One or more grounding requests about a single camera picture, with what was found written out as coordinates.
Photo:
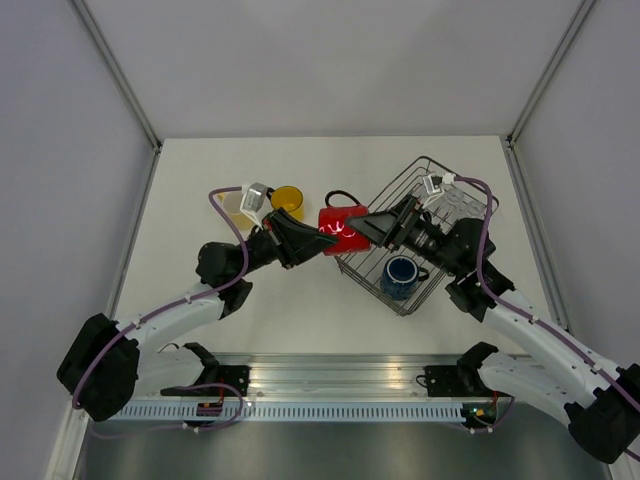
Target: mug handle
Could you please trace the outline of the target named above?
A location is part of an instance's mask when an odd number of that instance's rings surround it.
[[[349,192],[345,192],[344,190],[331,190],[329,193],[327,193],[327,195],[324,197],[324,204],[327,207],[331,207],[333,205],[331,205],[329,203],[329,200],[331,200],[331,197],[333,197],[334,195],[342,195],[343,197],[347,197],[349,200],[351,200],[352,202],[354,202],[356,205],[362,205],[360,203],[360,201],[354,197],[353,195],[351,195]]]
[[[422,275],[420,275],[420,276],[418,277],[418,281],[419,281],[419,282],[424,282],[425,280],[428,280],[428,279],[429,279],[429,275],[430,275],[430,274],[429,274],[429,270],[427,270],[427,269],[426,269],[426,268],[424,268],[424,267],[418,267],[418,270],[420,270],[420,271],[422,272]]]

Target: yellow cup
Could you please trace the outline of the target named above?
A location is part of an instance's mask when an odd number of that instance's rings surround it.
[[[296,187],[277,188],[271,195],[271,206],[275,210],[284,208],[289,215],[299,222],[304,221],[304,197]]]
[[[253,222],[249,217],[240,211],[242,205],[242,192],[229,192],[218,195],[220,205],[224,213],[231,219],[238,230],[249,230],[253,227]]]

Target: black joint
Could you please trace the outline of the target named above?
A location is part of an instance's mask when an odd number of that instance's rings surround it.
[[[253,289],[253,283],[246,280],[238,280],[235,284],[222,290],[218,295],[224,301],[224,307],[220,320],[238,311]]]
[[[458,366],[458,377],[469,391],[489,391],[482,380],[478,370],[482,363],[493,353],[497,353],[498,348],[489,343],[480,342],[462,355],[456,362]]]
[[[618,384],[640,401],[640,367],[620,369]],[[569,433],[595,459],[611,464],[640,434],[640,413],[612,386],[600,391],[586,409],[577,403],[565,405]]]
[[[69,393],[74,393],[91,362],[119,333],[116,322],[102,313],[85,322],[56,374]],[[79,396],[80,406],[93,420],[107,420],[127,404],[138,379],[139,358],[138,342],[122,338],[98,363]]]

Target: black bracket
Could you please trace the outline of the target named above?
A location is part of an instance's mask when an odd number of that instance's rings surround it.
[[[195,353],[204,367],[194,385],[226,383],[238,390],[243,397],[247,395],[251,367],[248,365],[221,365],[216,357],[198,343],[187,343],[184,348]],[[205,387],[195,390],[183,390],[176,387],[165,388],[160,394],[164,397],[217,397],[220,394],[220,389],[218,387]]]
[[[465,384],[458,374],[456,365],[427,365],[424,367],[424,376],[430,398],[490,398],[493,396],[493,391],[484,385]]]
[[[478,369],[482,362],[498,349],[480,342],[467,350],[456,365],[427,365],[424,367],[425,385],[430,397],[492,397],[493,390],[488,389],[480,380]]]

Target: gray wall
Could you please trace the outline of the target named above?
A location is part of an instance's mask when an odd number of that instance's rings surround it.
[[[496,134],[579,0],[87,0],[159,135]]]
[[[151,150],[64,0],[0,4],[0,465],[41,478]]]
[[[640,2],[599,2],[519,142],[578,336],[639,362]]]

